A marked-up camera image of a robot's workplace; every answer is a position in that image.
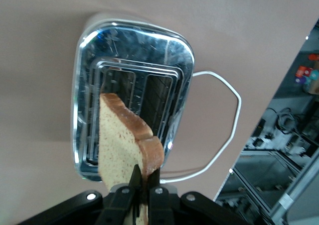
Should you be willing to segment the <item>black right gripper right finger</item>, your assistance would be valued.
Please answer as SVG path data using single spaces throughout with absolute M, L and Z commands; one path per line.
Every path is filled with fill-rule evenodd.
M 148 177 L 148 217 L 150 225 L 173 225 L 169 191 L 160 184 L 160 170 Z

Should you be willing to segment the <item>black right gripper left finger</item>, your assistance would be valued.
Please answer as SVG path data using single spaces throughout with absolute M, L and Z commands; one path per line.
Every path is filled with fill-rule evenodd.
M 142 175 L 135 165 L 128 185 L 120 185 L 107 196 L 95 224 L 97 225 L 135 225 L 140 215 Z

